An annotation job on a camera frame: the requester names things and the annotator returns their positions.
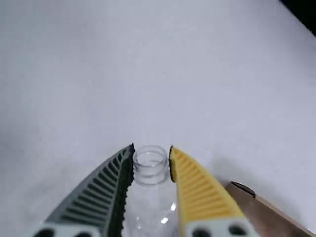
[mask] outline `clear plastic bottle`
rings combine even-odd
[[[176,237],[176,185],[171,181],[167,152],[144,146],[133,156],[134,181],[128,188],[124,237]]]

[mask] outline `screw hole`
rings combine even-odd
[[[42,229],[39,232],[37,232],[34,237],[53,237],[55,234],[55,231],[51,228]]]
[[[229,233],[231,233],[232,235],[235,236],[245,236],[246,235],[246,231],[244,230],[244,228],[240,227],[240,226],[229,226]]]
[[[75,237],[92,237],[92,235],[88,232],[80,232]]]
[[[192,232],[192,237],[211,237],[211,233],[204,228],[197,228]]]

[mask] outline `white surface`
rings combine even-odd
[[[173,143],[316,232],[316,38],[277,0],[2,0],[0,228]]]

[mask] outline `cardboard box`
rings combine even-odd
[[[261,237],[315,237],[312,232],[286,216],[245,185],[231,182],[226,190]]]

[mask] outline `bottle neck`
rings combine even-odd
[[[167,152],[160,146],[143,146],[133,155],[134,179],[143,186],[160,184],[170,177]]]

